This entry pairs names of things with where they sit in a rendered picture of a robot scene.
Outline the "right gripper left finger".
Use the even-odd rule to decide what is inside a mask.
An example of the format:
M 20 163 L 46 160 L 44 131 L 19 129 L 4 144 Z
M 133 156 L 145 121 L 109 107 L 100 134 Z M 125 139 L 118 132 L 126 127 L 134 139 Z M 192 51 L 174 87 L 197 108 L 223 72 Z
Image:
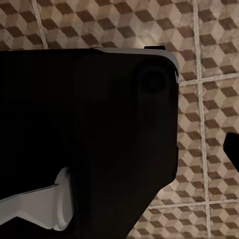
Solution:
M 21 132 L 0 138 L 0 192 L 26 151 Z

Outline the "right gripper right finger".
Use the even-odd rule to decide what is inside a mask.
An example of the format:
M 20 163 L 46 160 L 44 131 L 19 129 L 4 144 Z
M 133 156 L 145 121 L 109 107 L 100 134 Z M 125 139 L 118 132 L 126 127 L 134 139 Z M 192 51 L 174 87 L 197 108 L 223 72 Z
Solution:
M 239 134 L 228 132 L 223 150 L 239 172 Z

